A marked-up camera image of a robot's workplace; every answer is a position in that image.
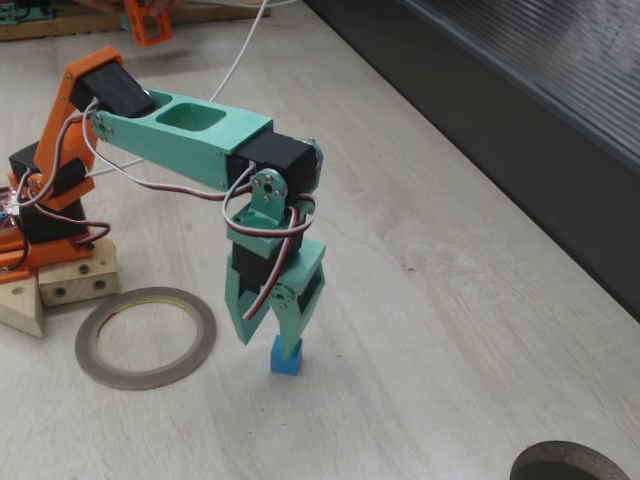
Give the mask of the person's left hand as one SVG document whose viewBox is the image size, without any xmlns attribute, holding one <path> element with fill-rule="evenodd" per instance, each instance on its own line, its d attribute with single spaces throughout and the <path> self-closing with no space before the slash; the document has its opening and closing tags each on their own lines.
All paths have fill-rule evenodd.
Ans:
<svg viewBox="0 0 640 480">
<path fill-rule="evenodd" d="M 144 0 L 144 6 L 150 16 L 158 16 L 165 10 L 181 7 L 185 0 Z"/>
</svg>

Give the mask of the person's right hand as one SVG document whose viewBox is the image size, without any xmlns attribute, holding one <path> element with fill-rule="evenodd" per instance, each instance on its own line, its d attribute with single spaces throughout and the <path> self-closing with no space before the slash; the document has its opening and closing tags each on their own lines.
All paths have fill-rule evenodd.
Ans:
<svg viewBox="0 0 640 480">
<path fill-rule="evenodd" d="M 120 0 L 77 0 L 77 3 L 107 14 L 121 14 L 125 10 Z"/>
</svg>

